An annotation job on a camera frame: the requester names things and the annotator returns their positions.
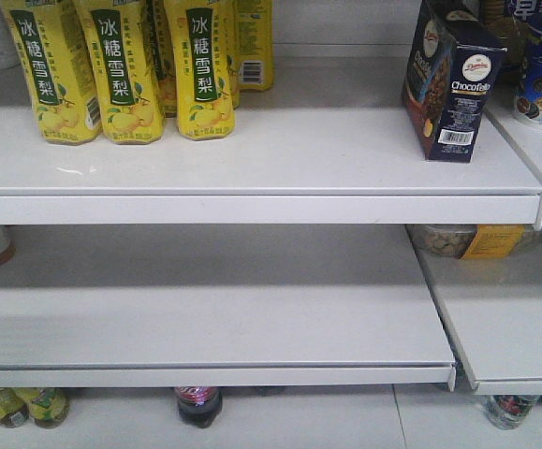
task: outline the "drink bottle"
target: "drink bottle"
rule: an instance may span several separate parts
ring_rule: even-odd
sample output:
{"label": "drink bottle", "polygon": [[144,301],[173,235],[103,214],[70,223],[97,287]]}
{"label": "drink bottle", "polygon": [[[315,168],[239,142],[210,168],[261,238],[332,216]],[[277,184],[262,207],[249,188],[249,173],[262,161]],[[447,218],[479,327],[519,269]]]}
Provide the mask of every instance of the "drink bottle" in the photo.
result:
{"label": "drink bottle", "polygon": [[223,410],[221,390],[217,386],[181,386],[175,388],[179,415],[186,424],[206,428]]}

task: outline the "chocolate box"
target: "chocolate box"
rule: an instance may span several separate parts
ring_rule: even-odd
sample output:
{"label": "chocolate box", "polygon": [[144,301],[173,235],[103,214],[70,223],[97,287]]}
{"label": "chocolate box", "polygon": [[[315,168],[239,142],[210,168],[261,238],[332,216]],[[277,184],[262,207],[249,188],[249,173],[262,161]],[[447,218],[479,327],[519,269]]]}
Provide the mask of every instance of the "chocolate box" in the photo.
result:
{"label": "chocolate box", "polygon": [[402,98],[426,159],[470,162],[502,42],[458,0],[422,0]]}

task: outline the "yellow bottle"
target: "yellow bottle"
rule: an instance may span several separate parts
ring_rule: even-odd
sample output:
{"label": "yellow bottle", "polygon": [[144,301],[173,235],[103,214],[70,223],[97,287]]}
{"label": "yellow bottle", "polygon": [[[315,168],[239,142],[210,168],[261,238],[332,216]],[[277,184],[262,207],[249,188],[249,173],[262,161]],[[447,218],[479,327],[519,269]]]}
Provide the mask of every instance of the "yellow bottle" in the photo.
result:
{"label": "yellow bottle", "polygon": [[87,40],[104,134],[114,143],[150,143],[165,127],[146,0],[73,0]]}
{"label": "yellow bottle", "polygon": [[235,128],[227,69],[227,0],[166,0],[177,69],[177,126],[187,138]]}
{"label": "yellow bottle", "polygon": [[163,110],[167,117],[174,117],[177,114],[175,61],[165,2],[164,0],[147,0],[146,7],[150,23],[150,44]]}
{"label": "yellow bottle", "polygon": [[90,59],[71,0],[0,0],[42,136],[77,145],[101,130]]}
{"label": "yellow bottle", "polygon": [[236,0],[240,89],[266,91],[274,83],[272,0]]}

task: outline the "barcode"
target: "barcode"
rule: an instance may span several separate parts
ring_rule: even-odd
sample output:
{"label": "barcode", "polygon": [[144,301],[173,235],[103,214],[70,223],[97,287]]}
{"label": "barcode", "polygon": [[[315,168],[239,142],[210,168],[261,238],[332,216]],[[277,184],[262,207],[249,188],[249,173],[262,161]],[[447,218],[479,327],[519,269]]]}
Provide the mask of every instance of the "barcode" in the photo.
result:
{"label": "barcode", "polygon": [[243,61],[240,67],[241,84],[262,84],[262,61]]}
{"label": "barcode", "polygon": [[87,102],[87,113],[87,126],[94,129],[100,123],[100,106],[96,97]]}
{"label": "barcode", "polygon": [[439,136],[439,143],[453,143],[455,145],[470,145],[473,143],[474,132],[470,133],[461,133],[459,131],[449,131],[447,129],[441,130],[441,135]]}

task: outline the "soda bottle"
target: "soda bottle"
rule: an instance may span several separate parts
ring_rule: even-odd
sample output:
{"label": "soda bottle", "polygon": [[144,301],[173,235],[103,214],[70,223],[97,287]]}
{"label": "soda bottle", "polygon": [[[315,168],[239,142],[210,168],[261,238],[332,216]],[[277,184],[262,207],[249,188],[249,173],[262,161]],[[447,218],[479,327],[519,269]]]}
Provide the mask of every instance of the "soda bottle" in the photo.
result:
{"label": "soda bottle", "polygon": [[22,425],[29,412],[22,400],[10,388],[0,388],[0,426],[7,428]]}
{"label": "soda bottle", "polygon": [[223,410],[221,389],[217,386],[175,387],[179,415],[186,424],[206,428]]}
{"label": "soda bottle", "polygon": [[485,413],[491,423],[502,429],[518,427],[539,400],[539,396],[489,396]]}
{"label": "soda bottle", "polygon": [[53,428],[65,421],[69,402],[61,388],[13,388],[38,427]]}

